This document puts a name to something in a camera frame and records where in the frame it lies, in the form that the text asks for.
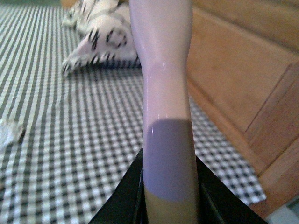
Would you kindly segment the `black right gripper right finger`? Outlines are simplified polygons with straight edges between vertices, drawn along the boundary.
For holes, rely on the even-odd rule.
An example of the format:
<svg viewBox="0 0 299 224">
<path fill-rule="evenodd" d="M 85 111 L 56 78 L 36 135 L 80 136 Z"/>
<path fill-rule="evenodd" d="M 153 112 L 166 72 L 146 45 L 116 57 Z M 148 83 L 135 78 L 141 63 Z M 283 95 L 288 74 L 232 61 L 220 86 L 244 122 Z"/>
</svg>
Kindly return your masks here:
<svg viewBox="0 0 299 224">
<path fill-rule="evenodd" d="M 199 158 L 196 158 L 196 163 L 202 224 L 266 223 L 235 196 Z"/>
</svg>

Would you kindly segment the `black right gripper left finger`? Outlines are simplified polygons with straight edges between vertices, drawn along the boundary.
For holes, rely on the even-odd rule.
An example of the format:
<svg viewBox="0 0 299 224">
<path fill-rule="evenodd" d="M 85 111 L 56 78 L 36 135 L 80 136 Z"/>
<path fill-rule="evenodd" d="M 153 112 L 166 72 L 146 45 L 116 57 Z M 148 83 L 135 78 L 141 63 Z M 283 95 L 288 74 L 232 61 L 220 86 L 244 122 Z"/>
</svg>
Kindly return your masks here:
<svg viewBox="0 0 299 224">
<path fill-rule="evenodd" d="M 89 221 L 91 224 L 147 224 L 143 184 L 143 150 L 129 166 L 115 191 Z"/>
</svg>

